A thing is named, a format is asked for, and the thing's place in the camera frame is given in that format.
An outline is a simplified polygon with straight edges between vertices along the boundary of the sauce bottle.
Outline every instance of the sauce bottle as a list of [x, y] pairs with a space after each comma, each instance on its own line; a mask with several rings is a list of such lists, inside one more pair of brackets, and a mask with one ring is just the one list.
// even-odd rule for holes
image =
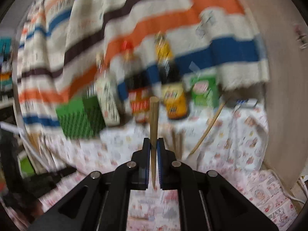
[[118, 107], [121, 103], [117, 94], [116, 79], [110, 74], [109, 65], [104, 63], [103, 55], [96, 55], [98, 71], [95, 76], [95, 88], [98, 102], [106, 126], [120, 124]]
[[133, 53], [133, 46], [125, 41], [124, 50], [125, 84], [132, 115], [137, 123], [146, 123], [150, 110], [150, 87], [146, 72], [141, 72], [141, 61]]
[[163, 33], [156, 35], [156, 54], [161, 79], [161, 99], [166, 106], [170, 120], [179, 120], [188, 116], [188, 106], [180, 76], [170, 45]]

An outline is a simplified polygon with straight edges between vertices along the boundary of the yellow label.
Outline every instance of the yellow label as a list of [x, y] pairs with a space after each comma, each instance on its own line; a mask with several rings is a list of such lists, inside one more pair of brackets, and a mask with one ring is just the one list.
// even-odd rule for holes
[[157, 61], [160, 63], [166, 59], [172, 59], [173, 54], [167, 41], [161, 41], [156, 45]]
[[187, 115], [188, 107], [182, 83], [162, 85], [161, 95], [168, 118], [178, 119]]

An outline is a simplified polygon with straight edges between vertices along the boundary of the shelf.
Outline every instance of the shelf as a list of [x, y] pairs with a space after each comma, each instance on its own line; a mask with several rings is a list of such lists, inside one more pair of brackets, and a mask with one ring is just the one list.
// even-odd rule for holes
[[14, 98], [10, 98], [10, 99], [8, 99], [8, 100], [1, 101], [1, 102], [0, 102], [0, 109], [13, 106], [13, 104], [14, 104]]

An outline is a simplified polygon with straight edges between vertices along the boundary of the green container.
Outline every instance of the green container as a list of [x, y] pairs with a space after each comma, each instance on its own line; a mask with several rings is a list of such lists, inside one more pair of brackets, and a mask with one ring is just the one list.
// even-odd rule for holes
[[56, 112], [64, 135], [71, 139], [94, 137], [106, 126], [96, 96], [73, 99]]
[[216, 108], [219, 105], [219, 93], [216, 76], [200, 76], [191, 79], [192, 99], [196, 106]]

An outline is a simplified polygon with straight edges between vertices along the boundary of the wooden chopstick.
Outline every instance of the wooden chopstick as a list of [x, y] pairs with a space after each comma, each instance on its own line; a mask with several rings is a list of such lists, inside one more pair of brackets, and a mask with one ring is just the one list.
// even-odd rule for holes
[[156, 145], [158, 129], [159, 99], [155, 96], [150, 98], [150, 143], [151, 143], [151, 175], [153, 188], [156, 188]]
[[203, 140], [205, 139], [205, 137], [208, 135], [209, 131], [213, 127], [214, 123], [216, 122], [216, 120], [217, 120], [217, 118], [218, 118], [218, 116], [219, 116], [219, 114], [220, 114], [220, 112], [223, 109], [225, 104], [226, 104], [226, 102], [222, 102], [220, 104], [218, 110], [216, 111], [216, 114], [214, 115], [214, 118], [211, 120], [211, 122], [208, 125], [207, 129], [205, 130], [204, 134], [201, 136], [201, 138], [197, 142], [196, 146], [193, 148], [193, 150], [190, 152], [190, 154], [188, 156], [191, 156], [199, 148], [199, 146], [201, 145], [201, 143], [203, 142]]

